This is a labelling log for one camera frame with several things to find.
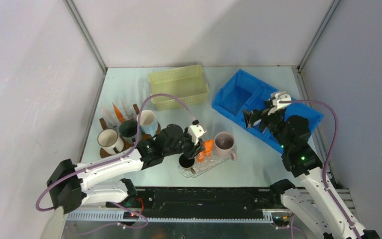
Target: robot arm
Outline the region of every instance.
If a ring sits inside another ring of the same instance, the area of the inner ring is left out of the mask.
[[[288,180],[281,180],[270,186],[272,198],[280,198],[281,203],[291,209],[314,232],[317,237],[356,239],[353,228],[363,239],[380,238],[375,231],[367,231],[337,196],[335,203],[333,195],[338,195],[329,182],[324,187],[322,179],[323,164],[317,154],[308,145],[311,132],[308,120],[300,116],[290,116],[285,120],[286,107],[291,100],[286,91],[271,94],[271,99],[265,101],[266,109],[243,110],[247,128],[260,123],[259,128],[268,129],[284,152],[282,162],[287,171],[297,178],[314,199],[318,209],[306,203],[295,186]],[[350,217],[351,225],[342,213],[344,210]]]
[[[72,164],[70,159],[59,163],[58,167],[49,178],[47,185],[50,186],[58,179],[84,170],[50,190],[50,196],[54,208],[63,206],[64,214],[72,212],[81,205],[97,202],[120,202],[129,205],[136,200],[137,191],[131,180],[122,179],[116,183],[101,183],[112,177],[127,173],[144,170],[163,162],[166,156],[182,154],[181,158],[193,159],[204,150],[200,139],[205,130],[193,122],[185,130],[176,124],[170,124],[153,139],[141,141],[136,149],[127,157],[123,157],[128,150],[108,158],[91,163]],[[107,165],[89,169],[90,166],[112,161]]]

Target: orange object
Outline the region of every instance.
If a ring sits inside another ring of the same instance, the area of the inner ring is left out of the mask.
[[[200,152],[200,153],[198,154],[198,156],[197,156],[197,161],[198,161],[199,163],[201,163],[201,162],[203,162],[203,160],[204,160],[204,153],[203,153],[203,152]]]
[[[122,116],[121,111],[119,111],[118,107],[116,107],[116,105],[113,102],[112,102],[112,105],[113,105],[113,109],[115,110],[115,114],[116,114],[116,117],[118,118],[119,122],[124,123],[125,118],[124,118],[124,116]]]
[[[203,143],[204,144],[204,152],[208,153],[208,156],[211,156],[211,151],[213,150],[214,139],[208,140]]]
[[[213,144],[214,144],[214,139],[207,140],[203,143],[204,152],[200,152],[197,156],[197,161],[199,163],[203,162],[205,157],[211,156],[211,151],[213,150]]]

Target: pink mug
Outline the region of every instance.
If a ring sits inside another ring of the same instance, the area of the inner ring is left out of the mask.
[[[235,138],[229,132],[220,132],[214,137],[214,153],[220,157],[228,157],[233,161],[238,159],[234,148]]]

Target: black mug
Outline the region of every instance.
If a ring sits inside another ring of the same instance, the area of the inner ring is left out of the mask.
[[[124,121],[119,126],[119,135],[125,139],[129,144],[134,144],[137,137],[138,122],[134,119]]]

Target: white enclosure panel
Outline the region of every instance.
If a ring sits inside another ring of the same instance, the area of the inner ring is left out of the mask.
[[[340,118],[333,172],[382,238],[382,1],[343,1],[304,69],[311,97]],[[333,118],[325,112],[326,141]]]
[[[331,2],[75,1],[108,67],[296,65]]]
[[[101,75],[63,1],[0,0],[0,238],[40,237],[34,204],[77,160]]]

